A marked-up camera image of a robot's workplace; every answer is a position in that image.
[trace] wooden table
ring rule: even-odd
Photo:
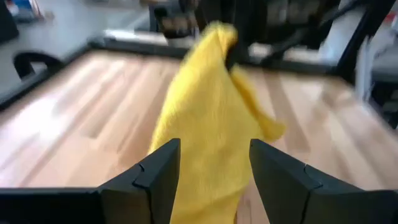
[[[91,187],[141,160],[168,85],[170,58],[91,52],[0,114],[1,187]],[[339,79],[246,68],[287,132],[274,146],[363,189],[398,189],[396,134]],[[238,223],[266,223],[251,183]]]

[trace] yellow cloth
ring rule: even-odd
[[[237,66],[228,74],[224,60],[236,38],[233,27],[210,25],[170,84],[150,153],[181,139],[172,224],[233,223],[252,177],[250,140],[274,141],[284,132],[260,111],[246,74]]]

